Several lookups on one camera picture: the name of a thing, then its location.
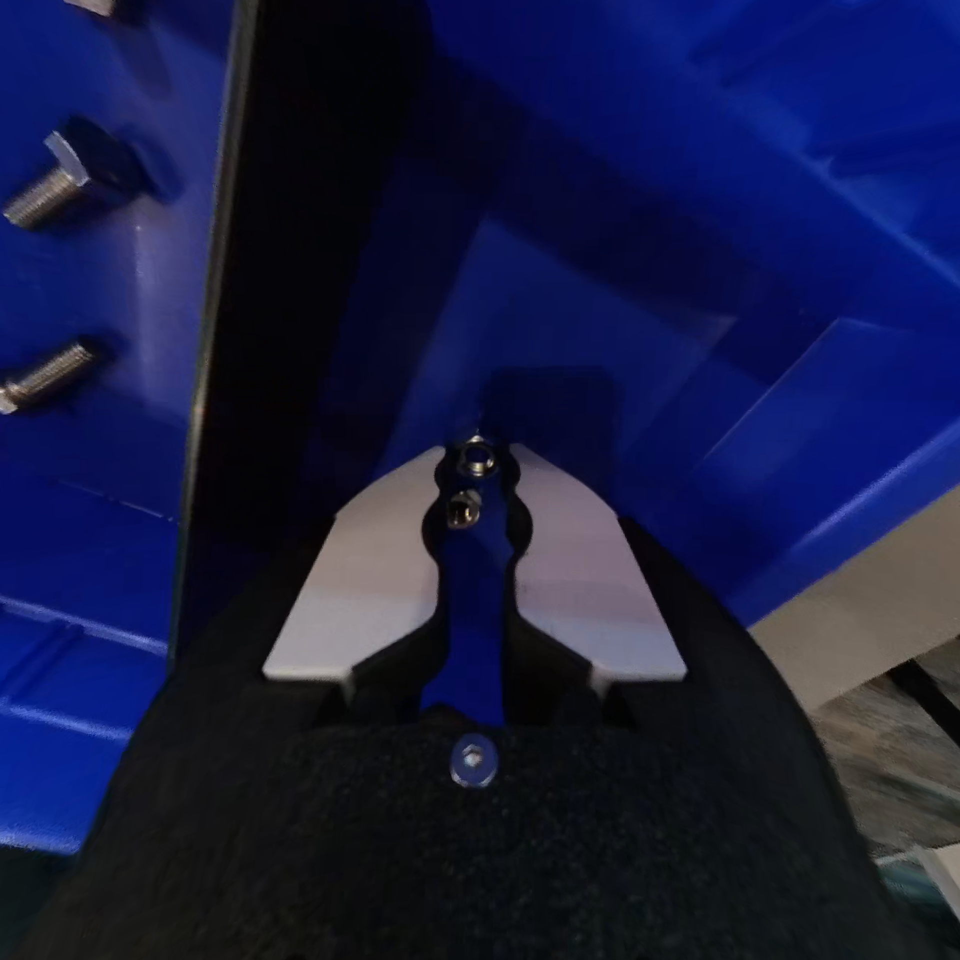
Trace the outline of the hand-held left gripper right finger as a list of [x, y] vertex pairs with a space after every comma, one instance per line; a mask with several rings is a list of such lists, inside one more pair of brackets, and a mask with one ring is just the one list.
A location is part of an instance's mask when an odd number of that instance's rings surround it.
[[688, 666], [616, 511], [521, 443], [503, 482], [507, 719], [546, 725], [568, 698], [602, 708], [623, 686], [683, 682]]

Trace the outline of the blue plastic bin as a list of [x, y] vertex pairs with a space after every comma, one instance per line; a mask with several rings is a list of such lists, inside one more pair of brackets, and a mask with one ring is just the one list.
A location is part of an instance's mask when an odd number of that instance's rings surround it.
[[[239, 2], [2, 2], [2, 846], [70, 857], [167, 665]], [[958, 2], [426, 2], [304, 530], [485, 429], [593, 486], [816, 710], [958, 632]]]

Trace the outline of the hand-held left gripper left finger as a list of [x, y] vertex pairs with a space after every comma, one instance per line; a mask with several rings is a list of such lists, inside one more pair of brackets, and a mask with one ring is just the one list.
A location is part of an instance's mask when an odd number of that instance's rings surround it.
[[325, 686], [353, 718], [415, 720], [450, 656], [445, 509], [433, 446], [339, 510], [262, 666]]

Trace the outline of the black bin divider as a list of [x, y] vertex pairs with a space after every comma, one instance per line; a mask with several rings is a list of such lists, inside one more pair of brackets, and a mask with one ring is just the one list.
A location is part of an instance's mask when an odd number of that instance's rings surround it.
[[186, 440], [173, 673], [297, 539], [341, 318], [431, 58], [426, 2], [239, 2]]

